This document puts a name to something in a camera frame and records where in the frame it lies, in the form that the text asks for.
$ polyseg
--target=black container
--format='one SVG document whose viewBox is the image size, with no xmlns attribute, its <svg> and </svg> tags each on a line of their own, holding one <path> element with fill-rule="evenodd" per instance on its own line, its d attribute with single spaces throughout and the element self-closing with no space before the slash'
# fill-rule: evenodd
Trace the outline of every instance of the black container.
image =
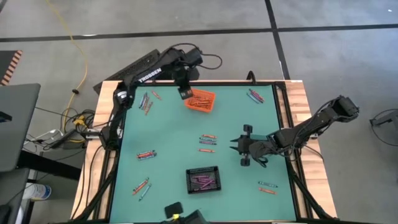
<svg viewBox="0 0 398 224">
<path fill-rule="evenodd" d="M 218 172 L 218 166 L 189 169 L 186 171 L 186 174 L 188 194 L 221 190 L 221 181 L 220 173 Z M 197 179 L 195 178 L 201 175 L 208 176 L 209 179 L 214 179 L 215 183 L 209 184 L 205 188 L 201 189 L 202 185 L 196 183 Z"/>
</svg>

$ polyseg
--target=metal stand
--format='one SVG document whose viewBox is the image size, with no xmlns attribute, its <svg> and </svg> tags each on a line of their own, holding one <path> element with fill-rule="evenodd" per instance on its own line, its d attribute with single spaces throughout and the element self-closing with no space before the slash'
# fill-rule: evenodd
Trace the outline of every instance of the metal stand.
<svg viewBox="0 0 398 224">
<path fill-rule="evenodd" d="M 81 170 L 76 167 L 53 161 L 51 159 L 47 159 L 26 151 L 21 151 L 17 166 L 26 167 L 60 177 L 66 177 L 72 180 L 79 180 L 81 172 Z"/>
<path fill-rule="evenodd" d="M 372 126 L 380 126 L 384 123 L 393 122 L 396 129 L 398 129 L 398 111 L 393 111 L 387 115 L 382 116 L 378 119 L 370 120 Z"/>
</svg>

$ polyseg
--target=black bracket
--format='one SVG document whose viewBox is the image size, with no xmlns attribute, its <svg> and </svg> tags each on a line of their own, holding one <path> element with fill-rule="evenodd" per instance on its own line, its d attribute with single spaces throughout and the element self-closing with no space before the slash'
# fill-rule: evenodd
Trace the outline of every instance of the black bracket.
<svg viewBox="0 0 398 224">
<path fill-rule="evenodd" d="M 248 76 L 246 77 L 246 80 L 251 80 L 251 83 L 253 85 L 257 85 L 256 77 L 254 76 L 253 71 L 249 71 Z"/>
</svg>

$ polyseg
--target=black table frame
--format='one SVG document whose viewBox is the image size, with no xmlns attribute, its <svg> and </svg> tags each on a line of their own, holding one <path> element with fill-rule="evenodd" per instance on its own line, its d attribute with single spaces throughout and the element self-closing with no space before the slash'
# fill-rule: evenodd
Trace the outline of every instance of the black table frame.
<svg viewBox="0 0 398 224">
<path fill-rule="evenodd" d="M 289 99 L 288 99 L 288 95 L 287 95 L 287 89 L 286 89 L 285 82 L 283 82 L 283 81 L 271 81 L 271 82 L 269 82 L 269 81 L 265 81 L 265 82 L 264 81 L 256 81 L 256 78 L 254 77 L 254 74 L 252 73 L 252 71 L 249 72 L 248 77 L 246 79 L 247 80 L 251 80 L 251 82 L 229 82 L 229 81 L 225 81 L 225 82 L 222 82 L 222 81 L 220 81 L 220 82 L 198 82 L 198 83 L 192 82 L 191 86 L 254 86 L 254 85 L 269 86 L 270 85 L 272 87 L 272 92 L 274 94 L 274 102 L 275 102 L 275 108 L 276 108 L 276 112 L 277 112 L 277 119 L 278 119 L 279 128 L 292 128 L 292 127 L 294 127 L 293 117 L 292 117 L 292 112 L 290 110 Z M 143 86 L 175 86 L 175 84 L 173 82 L 170 82 L 170 83 L 153 82 L 153 83 L 145 83 Z M 284 105 L 285 105 L 285 110 L 286 110 L 286 114 L 287 114 L 287 123 L 288 123 L 289 127 L 284 127 L 284 124 L 283 124 L 282 113 L 281 113 L 280 104 L 279 104 L 279 96 L 278 96 L 278 92 L 277 92 L 278 89 L 280 89 L 281 92 L 282 92 L 282 98 L 283 98 L 283 102 L 284 102 Z M 102 185 L 104 180 L 105 180 L 105 178 L 106 178 L 106 171 L 108 170 L 110 155 L 111 155 L 111 153 L 109 151 L 105 152 L 103 167 L 102 167 L 102 171 L 101 171 L 101 177 L 100 177 L 100 180 L 99 180 L 99 185 Z M 300 158 L 300 156 L 299 156 L 297 151 L 294 151 L 294 156 L 298 157 L 298 159 L 295 161 L 295 165 L 297 167 L 298 177 L 302 181 L 304 186 L 307 186 L 306 182 L 305 182 L 305 176 L 304 176 L 302 161 L 301 161 L 301 158 Z M 292 200 L 293 200 L 293 205 L 294 205 L 295 216 L 296 216 L 296 219 L 299 220 L 299 219 L 302 218 L 302 216 L 300 214 L 299 201 L 298 201 L 298 198 L 297 198 L 297 192 L 296 192 L 295 183 L 294 183 L 294 180 L 293 180 L 293 173 L 291 172 L 291 169 L 289 169 L 289 166 L 288 166 L 289 161 L 288 161 L 288 159 L 286 158 L 285 161 L 286 161 L 287 172 L 288 172 L 288 176 L 289 176 L 290 189 L 292 191 Z M 109 219 L 110 219 L 110 215 L 111 215 L 111 209 L 112 209 L 112 203 L 113 203 L 114 188 L 115 188 L 115 185 L 116 185 L 116 179 L 117 179 L 117 168 L 116 168 L 116 177 L 113 180 L 113 182 L 111 183 L 111 185 L 109 186 L 109 195 L 108 195 L 108 202 L 107 202 L 107 205 L 106 205 L 105 219 L 99 219 L 100 207 L 101 207 L 101 201 L 99 201 L 98 204 L 96 205 L 95 209 L 94 209 L 93 221 L 109 223 Z M 308 218 L 313 218 L 311 206 L 310 206 L 308 200 L 305 197 L 304 197 L 304 204 L 305 204 L 305 211 L 307 213 L 307 217 Z"/>
</svg>

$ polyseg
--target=table leg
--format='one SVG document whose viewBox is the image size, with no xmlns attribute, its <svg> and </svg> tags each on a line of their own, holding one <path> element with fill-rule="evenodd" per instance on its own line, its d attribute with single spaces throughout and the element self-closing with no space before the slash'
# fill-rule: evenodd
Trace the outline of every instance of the table leg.
<svg viewBox="0 0 398 224">
<path fill-rule="evenodd" d="M 36 154 L 21 151 L 18 167 L 26 167 L 48 174 L 79 180 L 81 169 L 38 156 Z"/>
</svg>

